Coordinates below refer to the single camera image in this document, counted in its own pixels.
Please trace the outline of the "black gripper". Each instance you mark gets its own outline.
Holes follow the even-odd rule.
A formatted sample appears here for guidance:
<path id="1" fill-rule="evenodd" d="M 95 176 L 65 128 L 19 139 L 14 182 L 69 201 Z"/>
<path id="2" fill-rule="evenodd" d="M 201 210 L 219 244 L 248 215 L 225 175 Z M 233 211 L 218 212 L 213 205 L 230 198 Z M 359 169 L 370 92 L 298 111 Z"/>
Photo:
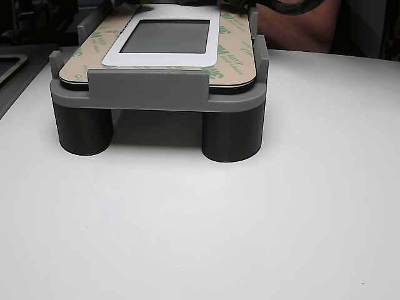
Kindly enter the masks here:
<path id="1" fill-rule="evenodd" d="M 249 10 L 256 7 L 256 3 L 250 0 L 227 0 L 229 9 L 238 14 L 247 14 Z"/>

